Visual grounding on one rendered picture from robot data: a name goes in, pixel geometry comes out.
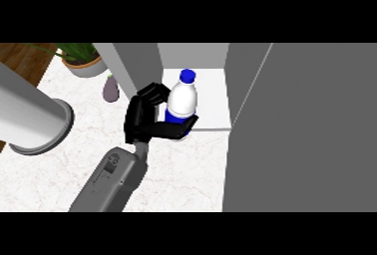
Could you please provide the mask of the large pale grey cylinder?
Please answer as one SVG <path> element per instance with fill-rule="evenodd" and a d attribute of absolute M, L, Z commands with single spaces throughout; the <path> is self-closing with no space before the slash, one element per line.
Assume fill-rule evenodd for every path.
<path fill-rule="evenodd" d="M 69 104 L 51 99 L 0 63 L 0 140 L 14 152 L 38 155 L 64 139 L 73 124 Z"/>

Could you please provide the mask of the green plant in grey pot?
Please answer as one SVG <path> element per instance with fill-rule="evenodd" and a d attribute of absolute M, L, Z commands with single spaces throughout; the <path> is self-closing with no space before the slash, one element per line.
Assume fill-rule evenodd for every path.
<path fill-rule="evenodd" d="M 56 43 L 62 53 L 48 50 L 33 43 L 28 43 L 28 46 L 57 56 L 64 67 L 78 78 L 93 78 L 107 70 L 93 43 Z"/>

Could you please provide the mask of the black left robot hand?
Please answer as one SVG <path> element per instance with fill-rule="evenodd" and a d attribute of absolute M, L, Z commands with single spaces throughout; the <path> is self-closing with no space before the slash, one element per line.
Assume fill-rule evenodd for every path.
<path fill-rule="evenodd" d="M 168 101 L 171 90 L 164 84 L 150 83 L 131 97 L 124 122 L 125 143 L 149 142 L 153 137 L 178 140 L 192 129 L 198 116 L 184 121 L 156 121 L 156 106 Z"/>

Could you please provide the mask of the purple eggplant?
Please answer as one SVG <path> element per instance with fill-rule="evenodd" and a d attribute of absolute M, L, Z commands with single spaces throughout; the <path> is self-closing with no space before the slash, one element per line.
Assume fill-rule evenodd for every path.
<path fill-rule="evenodd" d="M 119 98 L 118 82 L 113 75 L 107 75 L 106 82 L 103 85 L 101 95 L 103 95 L 103 100 L 107 103 L 115 102 Z"/>

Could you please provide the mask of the white bottle with blue cap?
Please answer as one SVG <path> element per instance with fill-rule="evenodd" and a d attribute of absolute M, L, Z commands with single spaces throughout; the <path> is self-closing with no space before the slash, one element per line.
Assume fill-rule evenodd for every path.
<path fill-rule="evenodd" d="M 195 72 L 190 69 L 180 71 L 180 79 L 168 95 L 165 121 L 181 124 L 195 114 L 196 91 L 193 86 Z"/>

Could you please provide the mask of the dark grey cabinet door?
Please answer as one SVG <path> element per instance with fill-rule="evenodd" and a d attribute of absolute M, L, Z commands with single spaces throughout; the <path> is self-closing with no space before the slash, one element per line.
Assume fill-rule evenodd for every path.
<path fill-rule="evenodd" d="M 229 134 L 224 211 L 377 210 L 377 44 L 276 44 Z"/>

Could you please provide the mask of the grey cabinet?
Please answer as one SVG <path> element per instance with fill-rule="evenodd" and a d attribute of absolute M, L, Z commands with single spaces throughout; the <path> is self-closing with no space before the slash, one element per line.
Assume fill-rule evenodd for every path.
<path fill-rule="evenodd" d="M 195 72 L 195 131 L 232 129 L 270 52 L 269 43 L 98 43 L 124 94 L 149 83 L 172 86 Z"/>

